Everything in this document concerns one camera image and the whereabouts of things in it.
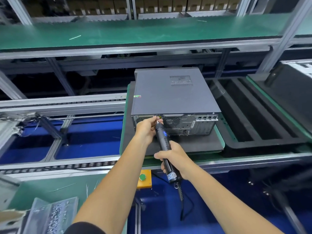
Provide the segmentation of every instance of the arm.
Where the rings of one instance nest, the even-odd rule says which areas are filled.
[[[147,146],[155,135],[156,117],[137,124],[126,150],[87,198],[74,220],[89,222],[106,234],[121,233],[128,217]]]
[[[182,177],[196,188],[225,233],[282,233],[264,217],[249,208],[209,173],[197,166],[178,143],[170,141],[170,151],[160,151],[155,158],[167,158]]]

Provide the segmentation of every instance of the screwdriver power cord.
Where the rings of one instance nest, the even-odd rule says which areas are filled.
[[[157,177],[158,179],[166,182],[168,185],[170,185],[170,183],[168,181],[166,181],[165,179],[162,179],[160,176],[156,175],[155,173],[152,173],[152,175]],[[194,209],[194,202],[191,200],[191,198],[186,193],[184,193],[184,195],[189,199],[189,201],[192,204],[191,209],[186,214],[184,214],[184,197],[183,197],[183,192],[182,192],[182,188],[181,188],[180,182],[175,182],[174,183],[174,188],[177,189],[178,193],[179,193],[179,198],[180,198],[180,201],[181,201],[180,221],[183,221],[193,211],[193,209]]]

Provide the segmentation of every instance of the screwdriver label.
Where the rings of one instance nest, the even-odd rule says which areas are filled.
[[[174,179],[174,178],[176,178],[176,177],[177,177],[177,174],[175,174],[175,173],[170,173],[170,174],[167,175],[167,178],[168,178],[169,181]]]

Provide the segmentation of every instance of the green button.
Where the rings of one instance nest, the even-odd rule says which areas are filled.
[[[144,181],[146,179],[146,175],[145,174],[141,174],[139,176],[139,178],[140,178],[141,181]]]

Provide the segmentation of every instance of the white line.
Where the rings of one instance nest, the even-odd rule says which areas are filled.
[[[78,37],[80,37],[81,35],[79,35],[79,36],[76,36],[76,37],[73,37],[73,38],[71,38],[71,39],[69,39],[69,40],[72,40],[72,39],[75,39],[75,38],[78,38]]]

